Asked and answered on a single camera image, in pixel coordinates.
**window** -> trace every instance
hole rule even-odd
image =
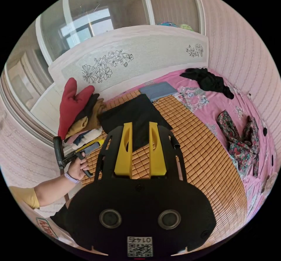
[[[113,30],[108,8],[84,15],[61,28],[61,34],[69,48],[105,32]]]

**pink bed sheet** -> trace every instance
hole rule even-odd
[[[214,70],[208,69],[208,71],[216,76],[220,76]],[[261,190],[267,176],[271,175],[273,172],[278,172],[278,168],[275,164],[276,152],[272,136],[269,132],[266,136],[263,135],[263,128],[266,127],[265,121],[260,118],[249,94],[243,94],[226,79],[224,79],[225,85],[229,86],[230,90],[234,94],[234,99],[228,99],[222,93],[212,91],[205,92],[199,88],[197,81],[179,76],[182,72],[184,72],[184,70],[170,72],[160,78],[151,80],[123,92],[121,95],[130,91],[138,90],[139,88],[149,84],[163,81],[168,82],[178,91],[178,93],[174,96],[210,129],[210,131],[222,143],[226,151],[226,138],[216,123],[217,116],[222,111],[227,110],[240,135],[242,135],[243,128],[247,123],[247,116],[250,115],[255,117],[259,129],[260,142],[258,177],[253,177],[253,168],[248,170],[245,177],[241,177],[247,196],[248,216],[245,222],[248,222],[257,213],[265,201],[265,198],[261,194]]]

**wristband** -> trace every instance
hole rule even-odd
[[[64,176],[65,176],[68,180],[70,180],[71,182],[73,182],[73,183],[75,183],[75,184],[77,184],[77,183],[80,182],[79,180],[74,179],[73,177],[71,177],[71,176],[68,174],[68,172],[66,172],[66,173],[64,174]]]

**hand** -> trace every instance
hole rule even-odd
[[[82,180],[83,177],[85,176],[85,173],[83,172],[83,170],[89,170],[89,166],[88,166],[88,161],[86,158],[80,160],[79,158],[76,158],[75,160],[73,160],[68,168],[68,174],[76,179],[76,180]]]

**label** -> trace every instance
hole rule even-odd
[[[152,237],[127,237],[128,257],[152,257]]]

